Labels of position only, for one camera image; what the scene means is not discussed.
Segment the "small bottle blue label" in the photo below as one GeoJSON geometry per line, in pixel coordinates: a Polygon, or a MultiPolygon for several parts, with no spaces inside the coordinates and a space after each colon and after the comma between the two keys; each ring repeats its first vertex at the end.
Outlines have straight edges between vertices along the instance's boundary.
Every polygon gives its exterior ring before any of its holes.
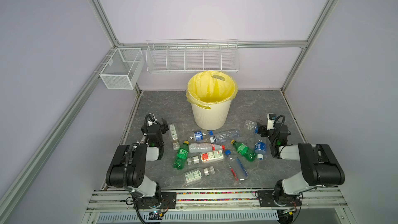
{"type": "Polygon", "coordinates": [[[267,153],[267,146],[262,141],[257,141],[255,143],[255,153],[257,154],[258,160],[264,160],[265,155],[267,153]]]}

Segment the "clear bottle yellow label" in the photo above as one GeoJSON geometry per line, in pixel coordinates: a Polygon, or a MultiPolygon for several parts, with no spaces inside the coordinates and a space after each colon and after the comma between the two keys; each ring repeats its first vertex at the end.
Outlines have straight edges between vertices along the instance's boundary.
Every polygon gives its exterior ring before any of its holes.
{"type": "Polygon", "coordinates": [[[174,124],[170,124],[169,130],[170,130],[170,136],[171,136],[171,140],[172,140],[173,150],[177,151],[180,148],[177,129],[174,124]]]}

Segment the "bottle blue red label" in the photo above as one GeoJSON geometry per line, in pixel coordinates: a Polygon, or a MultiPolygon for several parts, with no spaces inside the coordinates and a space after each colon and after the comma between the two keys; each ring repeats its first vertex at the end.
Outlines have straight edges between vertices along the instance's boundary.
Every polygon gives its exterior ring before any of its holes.
{"type": "Polygon", "coordinates": [[[225,156],[235,180],[239,183],[245,181],[248,178],[248,173],[238,157],[233,155],[230,150],[225,150],[225,156]]]}

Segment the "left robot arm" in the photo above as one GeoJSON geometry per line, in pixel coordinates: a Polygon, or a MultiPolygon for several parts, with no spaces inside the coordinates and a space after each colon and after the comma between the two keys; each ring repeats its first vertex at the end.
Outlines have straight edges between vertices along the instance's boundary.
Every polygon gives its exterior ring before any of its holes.
{"type": "Polygon", "coordinates": [[[164,154],[163,135],[169,130],[165,119],[151,125],[144,124],[144,143],[119,145],[107,170],[108,186],[122,188],[134,198],[161,201],[161,189],[157,182],[145,175],[146,162],[161,160],[164,154]]]}

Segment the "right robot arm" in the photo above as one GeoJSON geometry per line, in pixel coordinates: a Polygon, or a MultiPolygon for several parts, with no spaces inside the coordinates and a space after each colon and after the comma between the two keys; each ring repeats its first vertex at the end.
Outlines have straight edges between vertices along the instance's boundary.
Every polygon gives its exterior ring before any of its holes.
{"type": "Polygon", "coordinates": [[[283,122],[275,123],[271,129],[259,125],[258,134],[268,138],[273,158],[298,161],[301,166],[300,172],[276,183],[274,201],[277,202],[282,197],[297,197],[318,187],[334,187],[345,182],[345,173],[329,145],[288,145],[289,130],[283,122]]]}

